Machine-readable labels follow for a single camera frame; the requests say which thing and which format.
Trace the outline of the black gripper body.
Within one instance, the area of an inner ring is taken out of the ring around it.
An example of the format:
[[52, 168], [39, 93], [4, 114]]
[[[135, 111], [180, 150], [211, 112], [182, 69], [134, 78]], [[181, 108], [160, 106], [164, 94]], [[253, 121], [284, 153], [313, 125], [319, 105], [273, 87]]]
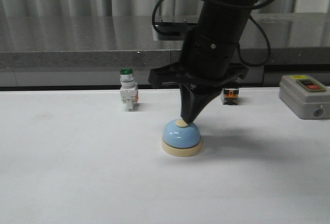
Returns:
[[214, 40], [193, 28], [187, 32], [179, 60], [151, 69], [148, 82], [157, 89], [166, 84], [218, 87], [237, 77], [244, 79], [248, 67], [231, 62], [237, 45]]

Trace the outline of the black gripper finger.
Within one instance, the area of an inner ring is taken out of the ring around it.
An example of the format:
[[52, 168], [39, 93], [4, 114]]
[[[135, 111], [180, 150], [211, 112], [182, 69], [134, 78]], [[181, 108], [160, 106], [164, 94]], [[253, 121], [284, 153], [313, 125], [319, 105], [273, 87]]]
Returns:
[[201, 111], [222, 92], [222, 87], [195, 86], [180, 84], [181, 118], [192, 123]]

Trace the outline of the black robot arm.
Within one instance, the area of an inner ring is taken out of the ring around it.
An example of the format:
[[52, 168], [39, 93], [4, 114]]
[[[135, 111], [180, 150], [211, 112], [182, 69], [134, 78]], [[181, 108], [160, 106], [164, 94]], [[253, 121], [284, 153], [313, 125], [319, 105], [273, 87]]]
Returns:
[[248, 67], [233, 63], [251, 9], [259, 0], [205, 0], [198, 23], [188, 29], [177, 62], [152, 69], [153, 88], [179, 84], [181, 118], [193, 122], [222, 88], [244, 79]]

